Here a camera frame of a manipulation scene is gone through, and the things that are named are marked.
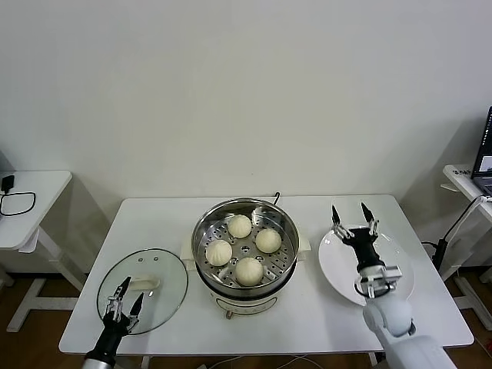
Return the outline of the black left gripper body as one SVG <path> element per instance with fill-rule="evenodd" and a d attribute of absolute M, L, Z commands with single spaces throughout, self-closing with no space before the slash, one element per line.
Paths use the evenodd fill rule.
<path fill-rule="evenodd" d="M 94 348 L 86 354 L 87 358 L 115 358 L 121 339 L 129 334 L 131 319 L 122 314 L 120 321 L 104 317 L 104 328 Z"/>

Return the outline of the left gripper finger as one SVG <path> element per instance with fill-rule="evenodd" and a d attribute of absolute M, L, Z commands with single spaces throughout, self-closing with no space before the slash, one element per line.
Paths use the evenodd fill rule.
<path fill-rule="evenodd" d="M 106 304 L 103 317 L 104 320 L 121 320 L 122 300 L 128 290 L 130 282 L 131 277 L 126 277 L 126 279 L 124 279 L 124 281 L 116 288 L 114 294 L 108 297 L 108 303 Z"/>
<path fill-rule="evenodd" d="M 131 310 L 128 315 L 128 326 L 127 330 L 132 331 L 133 328 L 138 324 L 139 322 L 139 314 L 142 309 L 142 304 L 143 304 L 143 299 L 144 299 L 145 293 L 141 292 L 137 298 L 137 300 L 134 302 L 134 304 L 131 307 Z"/>

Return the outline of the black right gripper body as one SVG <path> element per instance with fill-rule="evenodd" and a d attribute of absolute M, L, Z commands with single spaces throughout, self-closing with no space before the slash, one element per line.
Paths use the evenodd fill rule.
<path fill-rule="evenodd" d="M 352 228 L 350 232 L 350 235 L 343 237 L 343 243 L 354 250 L 358 272 L 365 268 L 385 266 L 385 263 L 374 248 L 377 235 L 370 234 L 369 228 Z"/>

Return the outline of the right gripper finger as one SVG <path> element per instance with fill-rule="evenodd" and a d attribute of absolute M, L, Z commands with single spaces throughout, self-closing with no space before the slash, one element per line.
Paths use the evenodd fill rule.
<path fill-rule="evenodd" d="M 334 205 L 331 206 L 332 229 L 339 238 L 353 238 L 354 234 L 342 225 L 340 216 Z"/>
<path fill-rule="evenodd" d="M 364 218 L 367 222 L 367 226 L 369 228 L 369 234 L 377 235 L 377 227 L 379 225 L 379 220 L 375 218 L 372 211 L 364 202 L 361 203 L 361 208 L 363 211 Z"/>

